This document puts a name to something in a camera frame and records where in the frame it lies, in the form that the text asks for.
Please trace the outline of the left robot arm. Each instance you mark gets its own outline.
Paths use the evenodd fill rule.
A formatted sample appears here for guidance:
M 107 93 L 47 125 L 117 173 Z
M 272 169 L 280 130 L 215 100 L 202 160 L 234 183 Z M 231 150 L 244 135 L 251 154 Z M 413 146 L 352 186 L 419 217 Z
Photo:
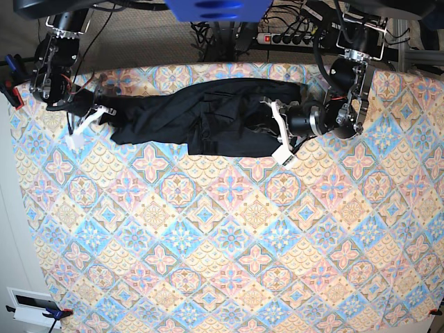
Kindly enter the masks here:
M 285 104 L 264 97 L 275 125 L 263 125 L 280 143 L 273 159 L 292 168 L 296 153 L 310 139 L 333 133 L 339 139 L 362 134 L 373 81 L 373 60 L 384 54 L 387 19 L 338 3 L 307 1 L 301 8 L 312 30 L 314 57 L 329 88 L 323 101 L 306 98 Z

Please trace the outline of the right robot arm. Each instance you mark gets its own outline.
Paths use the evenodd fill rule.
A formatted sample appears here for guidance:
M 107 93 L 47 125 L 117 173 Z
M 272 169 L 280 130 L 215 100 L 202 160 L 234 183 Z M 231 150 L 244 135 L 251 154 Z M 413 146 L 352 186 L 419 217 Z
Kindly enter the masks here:
M 87 32 L 93 11 L 112 9 L 96 1 L 14 1 L 13 8 L 23 18 L 46 19 L 47 33 L 35 51 L 29 88 L 48 111 L 67 113 L 66 143 L 78 151 L 85 145 L 84 131 L 91 123 L 105 114 L 116 114 L 98 104 L 100 89 L 89 91 L 90 80 L 78 85 L 71 77 L 74 65 L 83 59 L 80 37 Z

